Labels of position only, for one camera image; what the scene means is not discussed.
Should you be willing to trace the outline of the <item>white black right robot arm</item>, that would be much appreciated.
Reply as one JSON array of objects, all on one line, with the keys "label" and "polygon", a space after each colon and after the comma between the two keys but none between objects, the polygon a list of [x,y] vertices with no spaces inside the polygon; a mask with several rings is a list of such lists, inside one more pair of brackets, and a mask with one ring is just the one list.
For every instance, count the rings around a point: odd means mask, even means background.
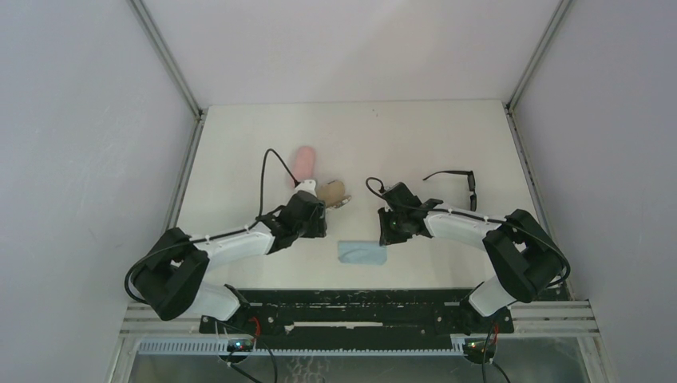
[{"label": "white black right robot arm", "polygon": [[565,282],[570,263],[527,211],[493,218],[452,207],[439,199],[421,201],[404,183],[372,189],[383,247],[416,237],[448,239],[484,251],[494,275],[461,302],[472,316],[488,318],[516,302],[533,302],[542,291]]}]

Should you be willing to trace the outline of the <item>map print glasses case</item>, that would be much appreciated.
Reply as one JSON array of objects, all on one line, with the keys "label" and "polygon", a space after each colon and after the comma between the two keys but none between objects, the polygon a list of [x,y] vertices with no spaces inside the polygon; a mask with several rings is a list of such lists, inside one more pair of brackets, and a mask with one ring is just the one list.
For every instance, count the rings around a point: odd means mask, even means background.
[{"label": "map print glasses case", "polygon": [[339,209],[348,204],[352,197],[346,193],[345,184],[341,180],[332,180],[316,189],[318,199],[322,200],[328,211]]}]

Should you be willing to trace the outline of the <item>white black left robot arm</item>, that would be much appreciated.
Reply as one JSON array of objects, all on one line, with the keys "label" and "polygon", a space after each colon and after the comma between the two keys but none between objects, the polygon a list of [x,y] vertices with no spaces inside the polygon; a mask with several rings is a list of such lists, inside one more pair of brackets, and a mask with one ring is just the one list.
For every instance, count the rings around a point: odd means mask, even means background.
[{"label": "white black left robot arm", "polygon": [[241,229],[203,238],[168,229],[147,255],[125,275],[125,291],[136,302],[150,306],[162,321],[193,313],[221,321],[244,304],[233,286],[208,282],[219,267],[253,256],[287,249],[298,239],[326,235],[326,205],[309,191],[297,191],[277,207]]}]

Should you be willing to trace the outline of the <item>light blue cleaning cloth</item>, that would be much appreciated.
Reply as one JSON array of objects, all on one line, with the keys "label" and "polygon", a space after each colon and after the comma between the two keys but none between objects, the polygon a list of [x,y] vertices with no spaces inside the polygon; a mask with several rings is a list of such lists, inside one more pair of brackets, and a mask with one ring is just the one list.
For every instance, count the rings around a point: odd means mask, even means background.
[{"label": "light blue cleaning cloth", "polygon": [[337,250],[344,264],[381,266],[387,261],[387,250],[377,241],[339,241]]}]

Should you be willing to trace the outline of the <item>pink glasses case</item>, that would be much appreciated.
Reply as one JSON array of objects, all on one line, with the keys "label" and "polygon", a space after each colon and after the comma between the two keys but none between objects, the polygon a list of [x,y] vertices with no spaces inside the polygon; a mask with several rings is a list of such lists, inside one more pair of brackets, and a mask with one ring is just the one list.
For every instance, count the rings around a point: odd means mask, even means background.
[{"label": "pink glasses case", "polygon": [[315,179],[316,151],[311,146],[302,146],[297,149],[292,174],[301,183]]}]

